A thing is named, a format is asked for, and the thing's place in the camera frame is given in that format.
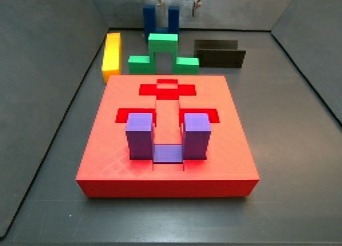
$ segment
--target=red block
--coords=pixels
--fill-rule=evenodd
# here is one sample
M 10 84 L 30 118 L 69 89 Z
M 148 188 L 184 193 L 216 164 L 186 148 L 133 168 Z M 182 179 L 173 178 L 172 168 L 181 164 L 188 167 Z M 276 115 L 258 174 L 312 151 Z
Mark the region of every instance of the red block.
M 188 91 L 185 94 L 181 90 L 178 93 L 173 92 L 173 104 L 170 100 L 158 100 L 158 96 L 150 93 L 140 94 L 145 87 L 142 85 L 150 85 L 150 89 L 156 90 L 157 86 L 152 85 L 161 83 L 178 83 L 178 89 L 185 87 L 181 85 L 188 85 L 192 94 Z M 164 88 L 158 88 L 156 92 L 164 95 Z M 177 115 L 174 107 L 178 105 L 180 117 L 170 122 L 160 122 L 160 118 L 170 119 L 165 113 L 170 104 L 170 115 Z M 185 160 L 184 164 L 154 164 L 153 160 L 130 160 L 126 123 L 117 123 L 116 120 L 120 109 L 128 111 L 136 108 L 157 112 L 158 144 L 164 143 L 164 131 L 168 134 L 166 141 L 173 139 L 173 142 L 178 142 L 178 135 L 170 134 L 170 131 L 173 127 L 176 131 L 180 130 L 177 121 L 182 121 L 182 110 L 205 110 L 213 116 L 208 160 Z M 77 181 L 89 197 L 248 196 L 260 181 L 260 174 L 225 76 L 113 76 Z

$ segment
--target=toy block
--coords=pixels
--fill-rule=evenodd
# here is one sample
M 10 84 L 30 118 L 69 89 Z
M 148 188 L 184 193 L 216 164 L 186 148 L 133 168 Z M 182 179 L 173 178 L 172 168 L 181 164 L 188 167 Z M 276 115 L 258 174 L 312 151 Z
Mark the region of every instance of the toy block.
M 197 95 L 181 96 L 180 105 L 204 101 L 202 105 L 213 104 L 208 108 L 218 110 L 220 123 L 212 123 L 206 160 L 185 159 L 184 164 L 130 160 L 126 124 L 116 123 L 114 119 L 118 109 L 141 98 L 152 102 L 152 107 L 153 102 L 162 106 L 170 102 L 140 94 L 141 86 L 158 84 L 160 79 L 177 80 L 180 86 L 192 84 L 196 87 Z M 193 198 L 250 195 L 260 174 L 225 76 L 112 76 L 77 181 L 87 197 Z
M 180 127 L 180 102 L 178 100 L 157 101 L 157 126 L 154 143 L 181 145 L 182 134 Z
M 157 100 L 180 100 L 181 96 L 197 96 L 197 88 L 190 84 L 178 84 L 174 88 L 158 87 L 164 83 L 142 84 L 140 89 L 141 96 L 157 96 Z
M 206 160 L 212 134 L 208 114 L 186 114 L 184 124 L 184 159 Z
M 153 114 L 132 113 L 126 126 L 126 136 L 132 160 L 152 160 L 154 158 Z
M 246 50 L 238 50 L 238 41 L 196 40 L 194 49 L 201 67 L 242 67 Z
M 156 63 L 149 56 L 132 56 L 129 59 L 130 74 L 156 74 Z
M 157 34 L 168 34 L 169 33 L 169 29 L 168 28 L 157 28 L 154 33 L 157 33 Z
M 174 74 L 198 74 L 200 73 L 200 60 L 198 58 L 177 58 L 174 64 Z
M 146 5 L 144 8 L 145 16 L 145 39 L 149 41 L 149 36 L 156 32 L 157 29 L 157 16 L 156 16 L 156 6 Z
M 178 46 L 178 34 L 150 34 L 149 46 Z
M 180 34 L 180 6 L 169 7 L 169 33 Z
M 156 164 L 184 163 L 182 145 L 156 145 L 154 163 Z
M 156 6 L 146 5 L 144 8 L 145 17 L 145 37 L 146 42 L 149 42 L 149 36 L 152 33 L 160 34 L 178 34 L 180 33 L 180 7 L 169 7 L 169 28 L 157 27 L 157 14 Z
M 204 97 L 200 99 L 202 101 L 196 101 L 192 96 L 189 97 L 180 97 L 180 124 L 185 123 L 185 115 L 186 113 L 204 113 L 209 115 L 210 123 L 220 123 L 220 106 L 216 102 L 206 101 Z
M 122 36 L 121 33 L 109 33 L 106 38 L 102 73 L 105 83 L 112 75 L 122 74 Z

